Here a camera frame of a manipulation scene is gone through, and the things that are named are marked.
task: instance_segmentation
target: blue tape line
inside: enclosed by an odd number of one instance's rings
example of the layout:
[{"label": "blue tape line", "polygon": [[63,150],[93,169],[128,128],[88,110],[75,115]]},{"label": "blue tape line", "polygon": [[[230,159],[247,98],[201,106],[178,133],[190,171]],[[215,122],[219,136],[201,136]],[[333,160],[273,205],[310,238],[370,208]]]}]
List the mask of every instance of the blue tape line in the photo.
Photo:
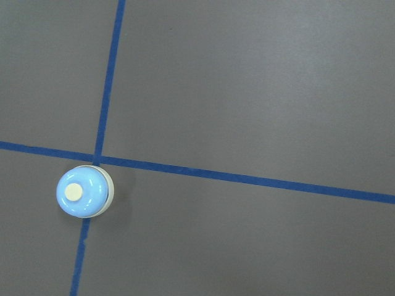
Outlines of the blue tape line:
[{"label": "blue tape line", "polygon": [[107,165],[116,165],[119,167],[139,168],[142,170],[160,171],[164,173],[194,176],[207,179],[216,179],[222,181],[252,184],[265,187],[274,187],[280,189],[302,191],[308,193],[325,194],[338,197],[347,197],[350,199],[369,200],[373,202],[384,202],[386,204],[395,204],[395,196],[389,194],[380,194],[374,192],[358,191],[352,189],[342,189],[337,187],[329,187],[322,185],[298,183],[292,181],[284,181],[277,179],[268,179],[248,175],[238,175],[232,173],[224,173],[221,171],[202,170],[198,168],[188,168],[185,166],[164,165],[153,162],[142,162],[138,160],[130,160],[117,157],[103,156],[101,163]]},{"label": "blue tape line", "polygon": [[[117,60],[118,43],[122,27],[123,13],[125,11],[125,0],[119,0],[117,13],[115,15],[114,29],[112,31],[112,40],[110,46],[109,60],[107,64],[106,80],[104,82],[103,97],[101,103],[101,111],[99,118],[98,133],[96,136],[96,145],[92,159],[93,165],[100,165],[101,155],[103,151],[104,135],[106,134],[107,117],[110,106],[110,97],[112,89],[112,81],[114,79],[115,62]],[[88,237],[90,218],[83,219],[81,227],[80,242],[78,243],[77,256],[75,259],[74,274],[72,286],[70,288],[70,296],[77,296],[78,286],[80,285],[81,271],[85,254],[85,239]]]},{"label": "blue tape line", "polygon": [[[45,156],[67,158],[73,160],[89,161],[92,159],[91,154],[79,152],[71,152],[42,147],[31,147],[21,144],[14,144],[0,141],[0,149],[24,152],[29,154],[40,154]],[[302,191],[308,193],[325,194],[338,197],[346,197],[350,199],[368,200],[372,202],[383,202],[386,204],[395,204],[395,195],[380,194],[367,191],[358,191],[353,189],[343,189],[330,186],[298,183],[292,181],[284,181],[277,179],[268,179],[249,175],[239,175],[233,173],[224,173],[221,171],[202,170],[199,168],[188,168],[186,166],[164,165],[154,162],[142,162],[140,160],[132,160],[125,158],[102,156],[100,163],[105,165],[115,165],[118,167],[137,168],[140,170],[159,171],[163,173],[171,173],[177,175],[194,176],[206,179],[216,179],[228,182],[244,183],[265,187],[274,187],[279,189],[287,189],[294,191]]]},{"label": "blue tape line", "polygon": [[125,0],[119,0],[117,7],[117,14],[115,16],[114,30],[112,32],[112,41],[110,47],[109,61],[107,64],[106,81],[104,82],[104,91],[103,91],[103,98],[102,98],[101,111],[100,111],[98,134],[96,136],[96,145],[94,148],[94,155],[93,155],[93,165],[100,165],[100,156],[102,154],[104,135],[106,133],[112,81],[114,79],[115,62],[117,60],[118,43],[121,33],[124,10],[125,10]]},{"label": "blue tape line", "polygon": [[85,256],[85,240],[88,237],[89,226],[91,224],[91,218],[85,218],[82,220],[80,240],[78,241],[77,256],[75,257],[74,273],[72,279],[72,286],[70,289],[70,296],[77,296],[78,287],[80,286],[80,278],[82,272],[82,264]]},{"label": "blue tape line", "polygon": [[26,146],[22,144],[15,144],[0,141],[0,149],[24,152],[29,154],[38,154],[51,157],[59,157],[73,160],[81,160],[83,162],[92,162],[93,156],[91,154],[72,152],[59,149],[51,149],[44,147]]}]

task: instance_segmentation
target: white circle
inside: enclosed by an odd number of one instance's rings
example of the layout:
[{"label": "white circle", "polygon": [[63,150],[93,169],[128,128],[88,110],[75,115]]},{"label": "white circle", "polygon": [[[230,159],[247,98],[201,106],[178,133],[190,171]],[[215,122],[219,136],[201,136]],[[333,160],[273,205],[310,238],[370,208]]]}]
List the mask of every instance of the white circle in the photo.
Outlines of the white circle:
[{"label": "white circle", "polygon": [[77,183],[71,183],[67,185],[64,194],[66,195],[66,199],[76,202],[82,197],[82,187]]}]

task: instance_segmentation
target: grid line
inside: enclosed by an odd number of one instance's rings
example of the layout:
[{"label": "grid line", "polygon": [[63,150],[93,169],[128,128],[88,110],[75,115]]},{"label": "grid line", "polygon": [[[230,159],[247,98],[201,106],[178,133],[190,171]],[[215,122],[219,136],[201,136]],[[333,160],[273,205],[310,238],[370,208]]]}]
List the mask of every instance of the grid line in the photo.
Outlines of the grid line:
[{"label": "grid line", "polygon": [[[115,14],[115,20],[114,20],[114,29],[112,31],[110,52],[107,62],[106,80],[104,82],[103,97],[101,102],[98,133],[96,135],[96,145],[94,147],[94,154],[92,155],[92,164],[96,166],[100,166],[103,144],[104,144],[104,136],[106,135],[106,126],[107,126],[108,111],[110,107],[112,82],[114,80],[115,64],[117,61],[117,53],[118,53],[118,44],[119,44],[121,27],[122,27],[123,13],[125,11],[125,1],[126,0],[118,0],[117,12]],[[72,284],[70,287],[70,296],[78,295],[78,288],[80,285],[80,278],[82,274],[82,267],[83,267],[84,256],[85,256],[85,240],[88,238],[90,222],[91,222],[91,218],[82,219],[80,239],[78,241]]]},{"label": "grid line", "polygon": [[[15,143],[1,142],[0,149],[24,152],[28,154],[40,154],[50,157],[67,158],[72,160],[89,161],[93,158],[91,154],[83,154],[79,152],[71,152],[65,150],[49,149],[42,147],[32,147]],[[323,186],[308,183],[299,183],[293,181],[285,181],[280,179],[270,179],[250,175],[240,175],[234,173],[226,173],[222,171],[203,170],[200,168],[190,168],[187,166],[166,165],[163,163],[144,162],[140,160],[132,160],[118,157],[101,156],[99,159],[101,164],[114,165],[117,167],[136,168],[139,170],[159,171],[162,173],[171,173],[176,175],[194,176],[205,179],[216,179],[234,183],[244,183],[263,187],[273,187],[279,189],[287,189],[291,191],[301,191],[315,194],[330,195],[336,197],[345,197],[349,199],[367,200],[371,202],[382,202],[385,204],[395,204],[395,195],[381,194],[369,191],[358,191],[353,189],[344,189],[331,186]]]}]

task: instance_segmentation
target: gray floor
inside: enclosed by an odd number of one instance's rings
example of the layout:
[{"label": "gray floor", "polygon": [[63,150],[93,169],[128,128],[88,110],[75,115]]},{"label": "gray floor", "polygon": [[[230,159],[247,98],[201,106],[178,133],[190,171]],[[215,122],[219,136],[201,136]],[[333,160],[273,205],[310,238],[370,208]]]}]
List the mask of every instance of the gray floor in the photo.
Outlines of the gray floor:
[{"label": "gray floor", "polygon": [[[92,154],[117,3],[0,1],[0,141]],[[395,193],[395,3],[127,1],[104,155]],[[68,295],[81,162],[0,150],[0,294]],[[79,295],[395,293],[395,207],[103,166]]]}]

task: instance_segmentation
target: floor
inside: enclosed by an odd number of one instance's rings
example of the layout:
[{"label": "floor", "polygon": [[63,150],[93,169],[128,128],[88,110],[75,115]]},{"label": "floor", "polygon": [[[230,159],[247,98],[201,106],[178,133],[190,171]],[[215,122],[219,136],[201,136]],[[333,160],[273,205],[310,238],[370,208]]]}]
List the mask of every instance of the floor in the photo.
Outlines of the floor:
[{"label": "floor", "polygon": [[[394,295],[394,14],[0,1],[1,294]],[[92,163],[114,202],[68,216]]]}]

